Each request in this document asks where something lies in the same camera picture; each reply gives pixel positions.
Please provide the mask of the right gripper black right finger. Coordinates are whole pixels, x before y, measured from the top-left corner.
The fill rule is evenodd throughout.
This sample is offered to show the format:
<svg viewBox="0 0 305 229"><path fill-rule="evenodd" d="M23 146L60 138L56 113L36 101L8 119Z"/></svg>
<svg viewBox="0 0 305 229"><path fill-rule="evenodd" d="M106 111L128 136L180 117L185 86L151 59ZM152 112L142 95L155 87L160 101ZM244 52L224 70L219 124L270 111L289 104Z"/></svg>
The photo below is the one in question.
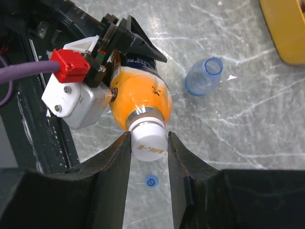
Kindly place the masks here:
<svg viewBox="0 0 305 229"><path fill-rule="evenodd" d="M173 226L176 229L302 229L302 170L217 170L168 135Z"/></svg>

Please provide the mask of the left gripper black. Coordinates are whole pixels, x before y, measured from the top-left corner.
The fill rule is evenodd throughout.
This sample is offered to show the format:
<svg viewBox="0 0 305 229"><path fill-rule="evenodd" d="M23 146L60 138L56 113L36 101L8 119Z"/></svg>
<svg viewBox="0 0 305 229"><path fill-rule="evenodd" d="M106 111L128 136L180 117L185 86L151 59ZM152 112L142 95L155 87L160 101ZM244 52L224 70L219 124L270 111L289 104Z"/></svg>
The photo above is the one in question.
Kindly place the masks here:
<svg viewBox="0 0 305 229"><path fill-rule="evenodd" d="M127 50L127 53L139 54L160 62L167 62L167 58L150 41L147 34L137 20L129 15L121 21L114 15L106 14L96 24L95 60L103 69L113 50Z"/></svg>

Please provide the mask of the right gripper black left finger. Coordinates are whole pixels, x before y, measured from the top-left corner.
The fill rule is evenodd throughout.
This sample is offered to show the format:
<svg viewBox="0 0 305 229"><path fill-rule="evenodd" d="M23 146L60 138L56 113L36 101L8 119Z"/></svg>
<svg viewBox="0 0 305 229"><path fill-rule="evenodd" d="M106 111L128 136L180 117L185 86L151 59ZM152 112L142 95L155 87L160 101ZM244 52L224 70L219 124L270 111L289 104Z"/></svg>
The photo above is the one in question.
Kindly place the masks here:
<svg viewBox="0 0 305 229"><path fill-rule="evenodd" d="M131 165L131 134L67 169L0 171L3 229L120 229Z"/></svg>

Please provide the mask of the orange drink bottle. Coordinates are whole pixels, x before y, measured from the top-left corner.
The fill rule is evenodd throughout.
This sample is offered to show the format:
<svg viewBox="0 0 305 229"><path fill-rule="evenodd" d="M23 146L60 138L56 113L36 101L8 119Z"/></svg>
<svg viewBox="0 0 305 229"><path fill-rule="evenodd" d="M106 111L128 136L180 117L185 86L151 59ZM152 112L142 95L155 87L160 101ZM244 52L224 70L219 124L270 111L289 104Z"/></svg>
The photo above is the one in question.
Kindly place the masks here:
<svg viewBox="0 0 305 229"><path fill-rule="evenodd" d="M127 131L132 114L140 115L157 110L164 123L170 119L172 96L165 81L159 76L156 60L139 54L121 54L111 57L113 73L110 82L112 115L120 128Z"/></svg>

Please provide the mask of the white bottle cap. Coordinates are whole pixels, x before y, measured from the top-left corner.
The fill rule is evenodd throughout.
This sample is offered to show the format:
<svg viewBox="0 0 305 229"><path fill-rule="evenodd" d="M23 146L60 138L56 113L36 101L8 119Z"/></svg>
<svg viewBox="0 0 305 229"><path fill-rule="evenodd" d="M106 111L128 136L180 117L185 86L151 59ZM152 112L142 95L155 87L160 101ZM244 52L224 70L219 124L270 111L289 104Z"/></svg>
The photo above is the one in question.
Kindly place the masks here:
<svg viewBox="0 0 305 229"><path fill-rule="evenodd" d="M168 151L165 124L155 117L143 117L129 127L131 151L139 160L150 162L163 157Z"/></svg>

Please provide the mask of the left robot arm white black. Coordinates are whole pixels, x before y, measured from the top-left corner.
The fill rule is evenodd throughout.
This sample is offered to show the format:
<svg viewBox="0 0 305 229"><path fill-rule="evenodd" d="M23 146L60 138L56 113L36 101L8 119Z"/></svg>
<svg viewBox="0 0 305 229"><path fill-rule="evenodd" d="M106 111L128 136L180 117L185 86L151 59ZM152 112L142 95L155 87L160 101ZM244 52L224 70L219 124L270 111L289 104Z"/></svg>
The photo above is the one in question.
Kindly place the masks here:
<svg viewBox="0 0 305 229"><path fill-rule="evenodd" d="M120 20L106 14L98 21L70 0L2 0L0 22L30 39L42 40L48 51L98 36L92 55L102 65L114 50L167 62L134 17Z"/></svg>

